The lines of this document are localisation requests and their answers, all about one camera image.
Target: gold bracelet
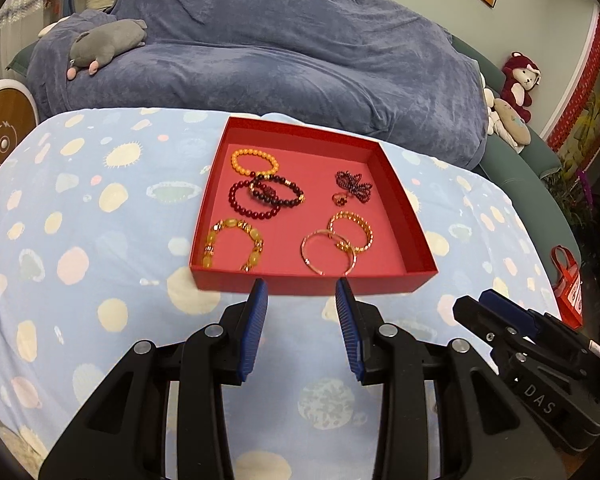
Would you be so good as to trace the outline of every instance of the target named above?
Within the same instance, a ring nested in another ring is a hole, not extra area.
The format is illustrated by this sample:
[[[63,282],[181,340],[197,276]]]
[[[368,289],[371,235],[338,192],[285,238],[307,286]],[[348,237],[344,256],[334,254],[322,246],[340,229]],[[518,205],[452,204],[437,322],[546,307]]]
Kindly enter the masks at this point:
[[[238,164],[238,157],[241,155],[256,155],[256,156],[260,156],[263,159],[269,161],[269,163],[271,164],[271,169],[267,170],[267,171],[251,171],[251,170],[245,170],[240,164]],[[254,150],[251,148],[248,149],[243,149],[243,150],[235,150],[232,154],[231,154],[231,167],[234,168],[235,171],[237,171],[240,174],[246,175],[246,176],[257,176],[257,175],[273,175],[275,174],[280,166],[278,165],[278,162],[276,160],[276,158],[273,155],[269,155],[269,153],[265,153],[265,152],[261,152],[260,150]]]
[[[345,271],[345,273],[343,274],[343,276],[347,276],[353,270],[353,267],[356,266],[356,252],[353,250],[353,248],[351,247],[351,244],[345,237],[340,236],[339,234],[334,233],[332,231],[329,231],[328,229],[318,229],[317,231],[314,231],[313,233],[310,233],[304,237],[304,239],[302,240],[302,244],[300,245],[300,254],[302,256],[302,260],[304,261],[304,264],[307,267],[309,267],[316,274],[320,274],[321,276],[324,276],[324,272],[322,272],[320,269],[315,267],[314,264],[312,264],[311,261],[309,260],[309,258],[306,256],[306,254],[304,254],[304,246],[306,245],[309,238],[311,238],[315,235],[325,235],[325,236],[328,236],[329,238],[333,238],[335,236],[340,239],[340,241],[338,242],[338,245],[342,244],[342,250],[347,251],[349,254],[351,254],[351,265],[350,265],[349,269],[347,269]]]
[[[202,266],[205,269],[211,268],[214,256],[214,243],[216,241],[216,235],[218,234],[218,231],[231,227],[239,227],[240,229],[242,229],[251,237],[251,240],[253,240],[254,243],[253,251],[251,251],[247,263],[240,267],[240,270],[243,270],[244,272],[249,272],[260,261],[260,254],[262,253],[262,246],[264,245],[264,240],[262,239],[260,231],[258,231],[255,227],[252,227],[249,223],[245,222],[244,220],[228,218],[227,220],[219,221],[218,223],[214,224],[211,227],[211,229],[209,229],[209,234],[206,236],[205,252],[202,256]]]
[[[364,247],[352,247],[346,245],[343,241],[340,241],[336,244],[336,247],[339,248],[341,251],[348,251],[351,248],[351,250],[353,250],[354,253],[363,253],[364,251],[368,250],[368,248],[371,247],[371,244],[374,241],[374,232],[371,230],[371,226],[368,224],[368,222],[364,218],[362,218],[362,216],[356,215],[355,213],[352,213],[350,211],[340,211],[339,213],[331,217],[331,219],[329,220],[329,224],[327,225],[327,229],[332,233],[335,233],[335,231],[333,230],[333,223],[340,218],[351,220],[352,222],[355,222],[360,227],[362,227],[366,235],[366,245]]]

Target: dark red beaded bracelet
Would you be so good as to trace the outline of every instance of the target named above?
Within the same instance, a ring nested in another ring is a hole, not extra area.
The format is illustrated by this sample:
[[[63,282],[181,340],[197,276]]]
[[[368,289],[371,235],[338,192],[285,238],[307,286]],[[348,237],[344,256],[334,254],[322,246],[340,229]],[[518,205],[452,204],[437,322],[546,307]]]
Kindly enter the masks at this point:
[[[276,195],[275,190],[271,186],[267,186],[264,183],[265,180],[270,180],[282,184],[283,186],[287,186],[296,194],[298,198],[294,198],[292,200],[284,200],[279,198]],[[249,183],[249,190],[254,198],[263,200],[267,204],[270,203],[273,206],[295,207],[304,202],[304,193],[302,193],[302,189],[298,187],[298,184],[291,182],[285,177],[279,175],[254,175],[253,180]]]
[[[265,219],[268,220],[270,218],[273,218],[275,215],[277,215],[278,212],[280,211],[280,206],[274,206],[272,209],[270,209],[267,212],[257,212],[257,211],[252,211],[251,209],[242,207],[240,204],[238,204],[238,201],[235,199],[235,192],[238,191],[241,187],[248,187],[249,184],[250,184],[249,180],[241,180],[240,182],[236,182],[235,184],[233,184],[231,186],[231,189],[229,190],[229,204],[231,205],[232,208],[234,208],[234,211],[242,216],[246,216],[248,218],[253,218],[253,219],[260,219],[260,220],[265,220]]]

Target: red gift bag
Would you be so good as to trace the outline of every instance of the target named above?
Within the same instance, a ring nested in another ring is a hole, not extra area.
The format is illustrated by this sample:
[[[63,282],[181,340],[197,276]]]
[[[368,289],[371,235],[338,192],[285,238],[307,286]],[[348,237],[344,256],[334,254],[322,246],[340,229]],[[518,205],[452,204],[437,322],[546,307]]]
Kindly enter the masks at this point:
[[[558,252],[567,260],[566,267],[558,259]],[[577,330],[582,327],[582,290],[578,264],[571,251],[562,245],[551,249],[551,259],[561,274],[558,284],[554,286],[554,295],[562,322]]]

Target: wall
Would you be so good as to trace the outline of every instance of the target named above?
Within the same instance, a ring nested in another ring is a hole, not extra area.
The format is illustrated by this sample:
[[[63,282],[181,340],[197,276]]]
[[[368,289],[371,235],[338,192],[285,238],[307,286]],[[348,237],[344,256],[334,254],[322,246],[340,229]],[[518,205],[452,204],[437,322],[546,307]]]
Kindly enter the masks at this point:
[[[538,132],[577,66],[593,8],[586,0],[497,0],[493,9],[481,0],[395,1],[446,27],[497,66],[514,50],[535,60],[544,71],[532,107]]]

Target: gray plush toy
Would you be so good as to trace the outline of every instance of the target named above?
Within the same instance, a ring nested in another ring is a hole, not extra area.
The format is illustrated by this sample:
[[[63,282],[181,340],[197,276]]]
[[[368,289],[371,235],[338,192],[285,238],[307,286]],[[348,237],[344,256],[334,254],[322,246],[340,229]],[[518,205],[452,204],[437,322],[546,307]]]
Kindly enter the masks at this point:
[[[71,81],[79,69],[87,67],[89,74],[94,75],[115,56],[136,46],[144,46],[145,39],[144,20],[117,20],[83,32],[75,38],[69,51],[71,61],[66,78]]]

